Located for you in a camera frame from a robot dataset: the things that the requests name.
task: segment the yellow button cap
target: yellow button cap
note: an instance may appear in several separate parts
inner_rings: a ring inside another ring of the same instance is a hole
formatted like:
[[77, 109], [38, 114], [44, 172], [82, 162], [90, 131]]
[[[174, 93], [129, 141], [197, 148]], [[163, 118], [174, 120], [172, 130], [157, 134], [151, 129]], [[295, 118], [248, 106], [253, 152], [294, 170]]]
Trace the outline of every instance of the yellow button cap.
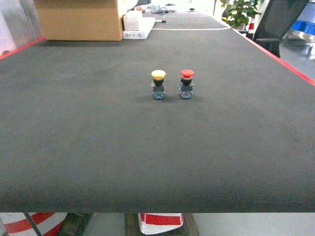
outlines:
[[154, 70], [152, 71], [151, 75], [155, 78], [155, 79], [163, 79], [164, 76], [166, 75], [164, 70]]

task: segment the red button cap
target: red button cap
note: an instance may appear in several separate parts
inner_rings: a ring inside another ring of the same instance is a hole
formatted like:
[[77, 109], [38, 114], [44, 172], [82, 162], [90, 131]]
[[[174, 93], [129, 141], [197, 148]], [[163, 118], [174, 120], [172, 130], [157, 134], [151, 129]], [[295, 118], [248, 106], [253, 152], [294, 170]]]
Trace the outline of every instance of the red button cap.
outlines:
[[182, 70], [181, 71], [181, 75], [184, 77], [184, 78], [191, 78], [192, 76], [195, 75], [195, 72], [193, 72], [192, 70]]

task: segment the red and white striped barrier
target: red and white striped barrier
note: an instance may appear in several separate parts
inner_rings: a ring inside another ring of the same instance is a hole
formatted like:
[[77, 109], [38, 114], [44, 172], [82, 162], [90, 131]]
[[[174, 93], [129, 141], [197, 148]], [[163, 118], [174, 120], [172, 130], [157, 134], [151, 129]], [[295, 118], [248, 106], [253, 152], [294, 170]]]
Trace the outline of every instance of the red and white striped barrier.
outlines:
[[139, 213], [140, 230], [145, 235], [154, 235], [177, 229], [183, 225], [182, 213]]
[[[30, 216], [43, 236], [55, 236], [67, 213], [30, 213]], [[37, 236], [23, 213], [0, 213], [0, 219], [9, 236]]]
[[248, 28], [248, 33], [254, 33], [254, 29], [255, 29], [255, 17], [253, 17], [251, 20], [250, 27]]

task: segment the white box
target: white box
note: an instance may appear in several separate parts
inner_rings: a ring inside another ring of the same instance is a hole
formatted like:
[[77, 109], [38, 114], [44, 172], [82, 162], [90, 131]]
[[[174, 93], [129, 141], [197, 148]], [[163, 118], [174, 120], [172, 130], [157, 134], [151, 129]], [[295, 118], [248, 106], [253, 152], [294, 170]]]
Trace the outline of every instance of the white box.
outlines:
[[140, 30], [123, 31], [124, 39], [146, 39], [155, 20], [154, 17], [143, 17], [140, 22]]
[[142, 11], [129, 11], [124, 16], [124, 27], [126, 31], [140, 30]]

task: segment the green leaves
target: green leaves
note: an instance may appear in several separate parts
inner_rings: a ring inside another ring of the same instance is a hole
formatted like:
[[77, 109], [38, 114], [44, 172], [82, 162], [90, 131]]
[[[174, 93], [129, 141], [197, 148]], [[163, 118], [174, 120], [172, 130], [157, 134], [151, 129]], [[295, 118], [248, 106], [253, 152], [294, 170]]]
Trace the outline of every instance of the green leaves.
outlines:
[[246, 25], [250, 22], [250, 18], [260, 15], [257, 12], [258, 0], [229, 0], [226, 7], [226, 23], [231, 27], [239, 27], [242, 23]]

